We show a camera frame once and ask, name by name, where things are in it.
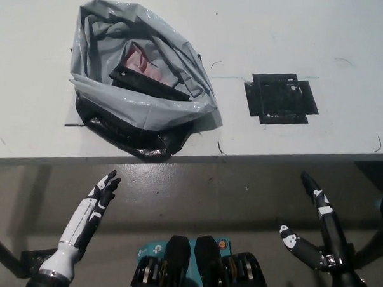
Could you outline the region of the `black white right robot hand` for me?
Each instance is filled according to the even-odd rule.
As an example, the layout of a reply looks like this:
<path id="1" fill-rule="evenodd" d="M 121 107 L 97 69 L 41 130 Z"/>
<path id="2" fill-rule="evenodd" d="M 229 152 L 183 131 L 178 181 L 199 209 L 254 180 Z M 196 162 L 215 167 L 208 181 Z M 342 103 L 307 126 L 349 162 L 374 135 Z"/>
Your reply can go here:
<path id="1" fill-rule="evenodd" d="M 315 207 L 324 245 L 317 247 L 279 221 L 279 235 L 286 249 L 313 270 L 353 272 L 353 260 L 339 217 L 325 192 L 308 173 L 300 175 L 306 194 Z"/>

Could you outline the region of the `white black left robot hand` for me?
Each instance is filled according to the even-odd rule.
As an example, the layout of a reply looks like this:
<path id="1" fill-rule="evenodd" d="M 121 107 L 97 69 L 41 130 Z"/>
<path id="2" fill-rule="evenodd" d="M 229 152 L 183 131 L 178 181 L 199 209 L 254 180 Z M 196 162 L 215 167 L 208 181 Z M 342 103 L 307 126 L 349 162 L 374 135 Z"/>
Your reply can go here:
<path id="1" fill-rule="evenodd" d="M 87 197 L 80 202 L 62 233 L 60 243 L 76 248 L 78 260 L 85 254 L 109 203 L 116 197 L 114 191 L 121 181 L 120 178 L 115 178 L 116 172 L 110 172 L 97 182 Z"/>

